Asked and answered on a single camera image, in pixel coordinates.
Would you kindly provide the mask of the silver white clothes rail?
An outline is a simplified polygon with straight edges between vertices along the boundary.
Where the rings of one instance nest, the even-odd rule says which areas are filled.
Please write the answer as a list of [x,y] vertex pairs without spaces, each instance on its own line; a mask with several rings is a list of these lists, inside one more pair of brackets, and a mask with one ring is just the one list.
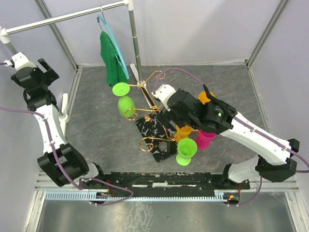
[[140,52],[139,52],[139,46],[138,46],[138,38],[137,38],[137,32],[136,32],[136,24],[135,24],[135,17],[134,17],[134,6],[133,6],[133,1],[132,0],[121,0],[118,2],[110,3],[107,5],[87,9],[87,10],[82,10],[70,14],[65,14],[57,17],[49,17],[47,19],[44,19],[39,22],[34,22],[30,24],[26,24],[23,26],[15,27],[12,29],[5,29],[1,28],[0,29],[0,41],[7,46],[9,51],[15,55],[17,54],[17,50],[14,48],[13,44],[11,43],[11,40],[9,39],[10,34],[46,26],[46,25],[51,25],[55,24],[61,21],[81,17],[84,15],[89,15],[92,13],[96,12],[103,12],[104,10],[119,7],[119,6],[127,6],[128,13],[129,13],[129,20],[130,20],[130,27],[131,27],[131,33],[132,33],[132,39],[133,39],[133,44],[134,44],[134,52],[135,52],[135,59],[136,59],[136,64],[131,63],[130,68],[132,70],[132,73],[134,74],[137,82],[140,81],[141,79],[141,61],[140,61]]

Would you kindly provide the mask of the gold wine glass rack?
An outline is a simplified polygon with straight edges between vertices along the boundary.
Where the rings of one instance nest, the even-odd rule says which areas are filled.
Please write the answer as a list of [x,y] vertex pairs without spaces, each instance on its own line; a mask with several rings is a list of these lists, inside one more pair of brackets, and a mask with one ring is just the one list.
[[131,107],[125,111],[125,118],[129,121],[135,121],[135,125],[142,136],[139,143],[140,150],[151,153],[157,163],[174,156],[177,152],[177,143],[173,136],[176,129],[171,124],[163,125],[157,119],[157,115],[163,107],[156,105],[146,87],[148,80],[153,76],[158,79],[160,73],[161,71],[154,71],[147,80],[139,80],[135,85],[142,92],[149,108]]

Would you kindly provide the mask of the lime green wine glass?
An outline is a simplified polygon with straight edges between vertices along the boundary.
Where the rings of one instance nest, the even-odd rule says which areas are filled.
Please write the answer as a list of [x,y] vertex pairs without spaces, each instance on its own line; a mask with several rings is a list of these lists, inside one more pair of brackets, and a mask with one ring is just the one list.
[[133,100],[128,96],[130,92],[130,86],[127,83],[117,83],[112,87],[112,92],[115,96],[120,97],[118,100],[119,113],[123,117],[131,117],[135,114],[135,104]]

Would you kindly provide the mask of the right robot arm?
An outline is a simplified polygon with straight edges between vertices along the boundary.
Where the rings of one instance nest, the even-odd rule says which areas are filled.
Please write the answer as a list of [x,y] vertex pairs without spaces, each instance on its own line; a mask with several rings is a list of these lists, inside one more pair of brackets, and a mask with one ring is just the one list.
[[232,189],[246,179],[262,177],[271,182],[283,182],[296,173],[297,162],[292,153],[298,151],[295,139],[279,139],[247,120],[234,107],[217,99],[204,89],[210,101],[203,104],[189,92],[162,85],[152,95],[164,109],[158,114],[162,124],[173,121],[178,127],[189,126],[203,133],[227,137],[254,151],[256,155],[238,164],[228,164],[221,176],[226,189]]

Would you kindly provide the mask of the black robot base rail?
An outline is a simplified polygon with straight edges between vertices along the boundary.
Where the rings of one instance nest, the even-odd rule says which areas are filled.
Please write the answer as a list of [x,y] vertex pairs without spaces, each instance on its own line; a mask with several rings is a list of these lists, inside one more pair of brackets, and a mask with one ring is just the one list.
[[213,197],[216,190],[247,190],[249,180],[236,183],[212,173],[104,173],[104,181],[126,188],[134,197]]

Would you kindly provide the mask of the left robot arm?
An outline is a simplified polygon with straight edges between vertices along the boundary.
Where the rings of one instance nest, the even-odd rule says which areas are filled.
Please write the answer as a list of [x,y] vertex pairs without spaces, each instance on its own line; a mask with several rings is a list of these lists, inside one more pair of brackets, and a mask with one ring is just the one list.
[[38,62],[45,68],[42,71],[23,53],[12,56],[16,73],[11,79],[23,88],[23,98],[28,112],[34,114],[43,139],[43,156],[37,159],[39,167],[59,187],[82,179],[82,187],[103,188],[106,176],[95,163],[85,158],[65,139],[60,124],[61,111],[56,97],[49,86],[59,78],[58,74],[44,59]]

